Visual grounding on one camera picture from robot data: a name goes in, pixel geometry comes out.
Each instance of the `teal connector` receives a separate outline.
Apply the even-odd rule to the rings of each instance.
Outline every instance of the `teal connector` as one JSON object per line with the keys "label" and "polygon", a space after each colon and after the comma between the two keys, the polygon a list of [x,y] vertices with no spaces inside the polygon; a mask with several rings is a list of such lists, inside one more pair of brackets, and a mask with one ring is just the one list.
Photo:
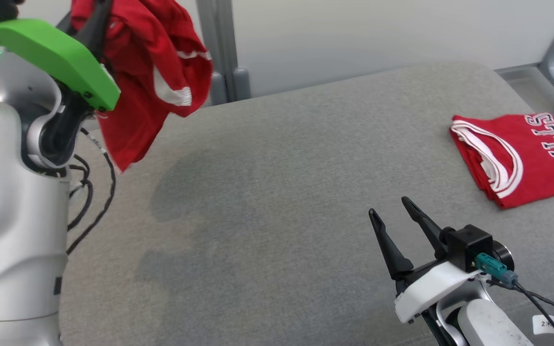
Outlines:
{"label": "teal connector", "polygon": [[518,278],[505,264],[484,253],[476,256],[476,267],[509,286]]}

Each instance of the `hanging red garment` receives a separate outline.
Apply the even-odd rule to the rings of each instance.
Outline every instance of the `hanging red garment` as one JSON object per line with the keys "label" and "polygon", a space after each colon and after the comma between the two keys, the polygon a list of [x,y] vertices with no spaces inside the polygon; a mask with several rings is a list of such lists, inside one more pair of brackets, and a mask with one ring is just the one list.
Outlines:
{"label": "hanging red garment", "polygon": [[[75,29],[93,7],[94,0],[72,0]],[[114,0],[104,54],[121,97],[99,122],[123,172],[145,156],[168,114],[185,117],[204,104],[213,64],[189,14],[174,0]]]}

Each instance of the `gray table surface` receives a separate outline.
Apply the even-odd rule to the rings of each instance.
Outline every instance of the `gray table surface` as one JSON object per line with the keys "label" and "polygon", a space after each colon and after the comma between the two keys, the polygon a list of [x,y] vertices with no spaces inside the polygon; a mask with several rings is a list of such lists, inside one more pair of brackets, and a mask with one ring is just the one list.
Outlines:
{"label": "gray table surface", "polygon": [[[554,198],[499,210],[448,134],[455,113],[520,112],[493,71],[435,63],[172,116],[70,257],[66,345],[433,345],[422,320],[394,315],[367,218],[376,208],[413,263],[431,260],[401,196],[440,226],[493,234],[523,285],[554,299]],[[108,170],[88,140],[78,152],[93,168],[92,219]],[[534,307],[491,294],[530,334]]]}

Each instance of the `green bracket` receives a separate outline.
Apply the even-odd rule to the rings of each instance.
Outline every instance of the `green bracket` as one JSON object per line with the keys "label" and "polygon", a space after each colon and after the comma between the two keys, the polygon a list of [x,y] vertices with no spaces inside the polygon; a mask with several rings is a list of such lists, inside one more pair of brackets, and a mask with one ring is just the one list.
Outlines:
{"label": "green bracket", "polygon": [[93,54],[43,20],[0,22],[0,46],[78,92],[97,110],[113,110],[119,100],[121,90]]}

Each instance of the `folded red jersey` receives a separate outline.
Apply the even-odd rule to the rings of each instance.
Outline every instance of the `folded red jersey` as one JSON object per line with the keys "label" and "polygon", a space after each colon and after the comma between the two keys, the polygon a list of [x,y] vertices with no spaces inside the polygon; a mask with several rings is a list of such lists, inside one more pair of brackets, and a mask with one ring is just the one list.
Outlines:
{"label": "folded red jersey", "polygon": [[450,133],[476,184],[502,208],[554,196],[554,117],[456,115]]}
{"label": "folded red jersey", "polygon": [[[94,0],[72,0],[80,29]],[[211,57],[189,14],[174,0],[115,0],[104,54],[114,68],[121,97],[100,118],[108,151],[121,171],[141,160],[170,112],[188,116],[207,99]]]}

